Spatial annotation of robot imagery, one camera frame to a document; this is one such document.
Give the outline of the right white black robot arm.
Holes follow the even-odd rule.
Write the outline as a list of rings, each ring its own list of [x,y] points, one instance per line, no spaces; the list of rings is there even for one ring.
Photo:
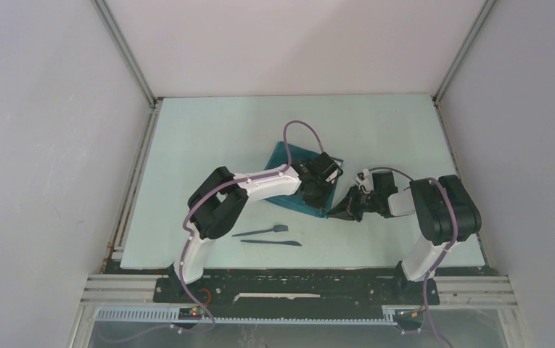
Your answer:
[[[420,237],[396,267],[391,292],[402,303],[412,302],[421,292],[419,282],[428,281],[446,255],[482,227],[480,211],[456,175],[414,180],[399,190],[391,167],[374,167],[357,174],[355,185],[328,212],[329,218],[360,222],[365,214],[385,219],[416,217]]]

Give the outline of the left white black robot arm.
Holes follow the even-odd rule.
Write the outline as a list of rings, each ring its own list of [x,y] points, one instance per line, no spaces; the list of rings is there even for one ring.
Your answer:
[[[233,173],[216,168],[190,196],[189,212],[182,223],[188,233],[170,291],[182,302],[199,292],[199,280],[215,240],[236,224],[245,205],[275,196],[300,196],[302,203],[322,210],[342,176],[342,163],[326,152],[310,159],[286,162],[256,173]]]

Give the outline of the dark plastic knife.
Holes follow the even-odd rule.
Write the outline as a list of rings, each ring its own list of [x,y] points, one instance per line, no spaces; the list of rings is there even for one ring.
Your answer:
[[[268,240],[256,240],[256,239],[242,239],[242,243],[247,244],[267,244],[267,245],[284,245],[291,247],[301,247],[302,244],[298,241],[288,240],[288,241],[268,241]]]

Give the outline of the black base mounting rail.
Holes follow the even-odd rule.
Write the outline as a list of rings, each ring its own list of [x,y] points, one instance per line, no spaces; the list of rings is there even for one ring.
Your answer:
[[[395,269],[209,269],[182,286],[172,267],[158,278],[153,302],[205,305],[213,316],[377,319],[384,307],[438,305],[435,281],[405,282]]]

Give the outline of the aluminium frame extrusion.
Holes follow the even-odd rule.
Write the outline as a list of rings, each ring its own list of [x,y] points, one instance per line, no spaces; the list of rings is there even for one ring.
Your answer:
[[[93,274],[83,288],[67,347],[87,347],[99,311],[110,307],[150,308],[159,275]]]

